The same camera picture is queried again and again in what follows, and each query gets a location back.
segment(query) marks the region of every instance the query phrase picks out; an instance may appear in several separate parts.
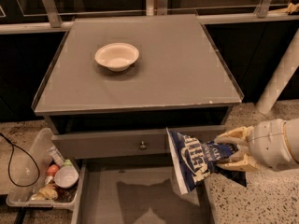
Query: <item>wire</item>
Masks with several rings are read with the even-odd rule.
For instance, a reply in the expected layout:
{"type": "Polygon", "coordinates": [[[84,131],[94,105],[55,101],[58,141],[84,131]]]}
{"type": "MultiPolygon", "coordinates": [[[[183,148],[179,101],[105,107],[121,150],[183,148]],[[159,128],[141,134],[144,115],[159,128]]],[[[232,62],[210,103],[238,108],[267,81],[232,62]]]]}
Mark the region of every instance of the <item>wire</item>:
{"type": "Polygon", "coordinates": [[[17,145],[12,144],[12,142],[11,142],[8,138],[6,138],[2,133],[0,133],[0,136],[2,136],[2,137],[3,137],[3,138],[4,138],[4,139],[11,145],[11,148],[12,148],[12,150],[11,150],[11,155],[10,155],[9,162],[8,162],[8,176],[9,176],[10,181],[11,181],[14,185],[16,185],[17,187],[20,187],[20,188],[26,188],[26,187],[29,187],[29,186],[34,185],[34,183],[36,183],[37,180],[38,180],[39,177],[40,177],[40,170],[39,170],[39,168],[38,168],[38,165],[37,165],[35,159],[34,159],[34,158],[33,158],[33,157],[32,157],[26,150],[24,150],[23,148],[21,148],[21,147],[19,147],[19,146],[17,146],[17,145]],[[36,166],[36,169],[37,169],[37,179],[36,179],[33,183],[31,183],[31,184],[28,184],[28,185],[20,185],[20,184],[17,184],[16,182],[14,182],[14,181],[12,180],[12,177],[11,177],[11,174],[10,174],[10,164],[11,164],[11,161],[12,161],[13,154],[14,154],[14,152],[15,152],[15,147],[18,148],[19,150],[23,151],[26,155],[28,155],[29,158],[33,161],[33,163],[34,163],[35,166],[36,166]]]}

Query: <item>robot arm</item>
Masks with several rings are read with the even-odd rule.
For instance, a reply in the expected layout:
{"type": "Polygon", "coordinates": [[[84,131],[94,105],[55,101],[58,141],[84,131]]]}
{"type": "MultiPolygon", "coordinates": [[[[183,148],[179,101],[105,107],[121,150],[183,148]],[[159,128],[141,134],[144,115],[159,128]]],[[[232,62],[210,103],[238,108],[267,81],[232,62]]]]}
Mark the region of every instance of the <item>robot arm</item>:
{"type": "Polygon", "coordinates": [[[219,135],[215,142],[238,146],[229,160],[217,164],[222,169],[252,172],[265,167],[276,171],[299,167],[299,119],[240,127],[219,135]]]}

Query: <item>speckled floor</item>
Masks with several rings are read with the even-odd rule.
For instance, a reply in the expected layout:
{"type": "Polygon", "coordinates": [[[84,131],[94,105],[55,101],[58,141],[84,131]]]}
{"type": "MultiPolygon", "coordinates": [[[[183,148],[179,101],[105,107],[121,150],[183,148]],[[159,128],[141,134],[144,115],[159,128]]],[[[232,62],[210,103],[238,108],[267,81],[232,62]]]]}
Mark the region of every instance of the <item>speckled floor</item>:
{"type": "MultiPolygon", "coordinates": [[[[268,115],[259,113],[254,104],[233,108],[226,130],[256,125],[264,120],[299,118],[299,100],[280,101],[268,115]]],[[[38,132],[47,127],[43,120],[0,123],[0,131],[14,143],[29,150],[38,132]]],[[[0,222],[14,223],[17,209],[5,205],[5,195],[12,187],[7,176],[10,146],[0,140],[0,222]]],[[[299,170],[274,173],[247,173],[248,186],[243,188],[221,175],[206,182],[216,223],[299,223],[299,170]]],[[[70,211],[35,210],[27,213],[23,223],[70,223],[70,211]]]]}

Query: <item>bowl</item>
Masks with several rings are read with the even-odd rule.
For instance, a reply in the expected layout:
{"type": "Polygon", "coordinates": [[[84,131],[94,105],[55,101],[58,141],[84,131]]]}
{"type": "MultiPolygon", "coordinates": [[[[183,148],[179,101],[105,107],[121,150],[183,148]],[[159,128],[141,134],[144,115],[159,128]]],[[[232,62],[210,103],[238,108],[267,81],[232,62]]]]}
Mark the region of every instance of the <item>bowl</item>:
{"type": "Polygon", "coordinates": [[[127,43],[112,43],[95,53],[95,60],[111,71],[124,71],[139,57],[136,47],[127,43]]]}
{"type": "Polygon", "coordinates": [[[58,187],[63,189],[69,189],[78,180],[78,172],[74,168],[74,166],[65,166],[62,167],[58,172],[56,173],[54,177],[54,181],[57,184],[58,187]]]}

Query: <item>white pole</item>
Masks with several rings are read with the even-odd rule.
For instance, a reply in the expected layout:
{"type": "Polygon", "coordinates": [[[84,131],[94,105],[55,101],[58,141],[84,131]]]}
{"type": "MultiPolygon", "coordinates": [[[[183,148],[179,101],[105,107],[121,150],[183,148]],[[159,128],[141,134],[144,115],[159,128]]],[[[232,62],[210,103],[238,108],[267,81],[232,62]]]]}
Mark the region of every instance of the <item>white pole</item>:
{"type": "Polygon", "coordinates": [[[299,30],[284,53],[278,68],[263,91],[256,108],[267,114],[299,66],[299,30]]]}

